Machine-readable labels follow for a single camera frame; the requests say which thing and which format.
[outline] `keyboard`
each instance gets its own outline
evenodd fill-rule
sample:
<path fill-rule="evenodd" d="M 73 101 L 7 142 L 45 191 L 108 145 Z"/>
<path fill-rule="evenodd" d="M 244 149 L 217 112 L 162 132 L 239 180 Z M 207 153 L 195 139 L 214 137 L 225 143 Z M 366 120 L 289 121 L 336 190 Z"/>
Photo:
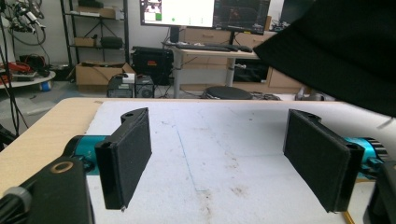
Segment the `keyboard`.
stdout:
<path fill-rule="evenodd" d="M 209 46 L 209 47 L 222 47 L 222 48 L 226 48 L 226 49 L 230 49 L 231 51 L 244 51 L 244 52 L 253 52 L 253 49 L 251 49 L 250 47 L 247 46 L 243 46 L 243 45 L 224 45 L 224 44 L 205 44 L 205 46 Z"/>
<path fill-rule="evenodd" d="M 196 50 L 211 50 L 211 51 L 225 51 L 230 52 L 230 49 L 217 46 L 207 46 L 207 45 L 176 45 L 178 49 L 196 49 Z"/>

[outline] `box on shelf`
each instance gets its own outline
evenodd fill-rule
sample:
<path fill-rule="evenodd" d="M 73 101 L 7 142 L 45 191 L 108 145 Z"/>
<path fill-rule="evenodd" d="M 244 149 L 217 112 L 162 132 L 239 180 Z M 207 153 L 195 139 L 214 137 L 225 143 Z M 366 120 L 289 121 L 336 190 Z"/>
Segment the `box on shelf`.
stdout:
<path fill-rule="evenodd" d="M 78 7 L 77 12 L 79 12 L 80 15 L 84 15 L 84 13 L 92 13 L 92 15 L 99 15 L 100 17 L 104 18 L 116 19 L 116 11 L 114 10 L 114 8 Z"/>
<path fill-rule="evenodd" d="M 135 73 L 128 63 L 85 62 L 76 65 L 79 91 L 106 91 L 108 81 L 117 74 Z"/>
<path fill-rule="evenodd" d="M 96 47 L 96 39 L 90 37 L 75 37 L 75 45 L 81 47 Z"/>

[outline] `black cloth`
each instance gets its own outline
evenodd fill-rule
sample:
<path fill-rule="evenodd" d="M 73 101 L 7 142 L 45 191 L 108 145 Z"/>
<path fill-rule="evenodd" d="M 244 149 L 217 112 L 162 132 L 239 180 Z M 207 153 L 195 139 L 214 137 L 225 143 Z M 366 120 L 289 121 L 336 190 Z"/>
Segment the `black cloth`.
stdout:
<path fill-rule="evenodd" d="M 315 90 L 396 117 L 394 0 L 318 0 L 254 51 Z"/>

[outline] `scratched table surface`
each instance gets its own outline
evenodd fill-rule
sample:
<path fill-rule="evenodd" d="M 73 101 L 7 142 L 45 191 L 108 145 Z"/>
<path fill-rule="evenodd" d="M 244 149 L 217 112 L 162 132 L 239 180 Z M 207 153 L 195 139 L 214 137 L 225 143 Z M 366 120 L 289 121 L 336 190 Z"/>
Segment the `scratched table surface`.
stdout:
<path fill-rule="evenodd" d="M 283 155 L 289 108 L 322 117 L 342 136 L 371 136 L 395 148 L 389 118 L 342 103 L 104 102 L 87 134 L 112 134 L 120 115 L 148 107 L 152 156 L 125 212 L 105 209 L 88 176 L 97 223 L 345 223 L 328 214 Z M 357 184 L 356 223 L 373 183 Z"/>

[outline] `black stool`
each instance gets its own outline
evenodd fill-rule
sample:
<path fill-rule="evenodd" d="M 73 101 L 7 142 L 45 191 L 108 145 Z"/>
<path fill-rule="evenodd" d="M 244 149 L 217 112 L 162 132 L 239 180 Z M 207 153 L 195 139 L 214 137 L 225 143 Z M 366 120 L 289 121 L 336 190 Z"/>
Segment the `black stool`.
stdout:
<path fill-rule="evenodd" d="M 235 87 L 216 86 L 206 88 L 205 98 L 217 100 L 251 100 L 253 96 L 247 91 Z"/>

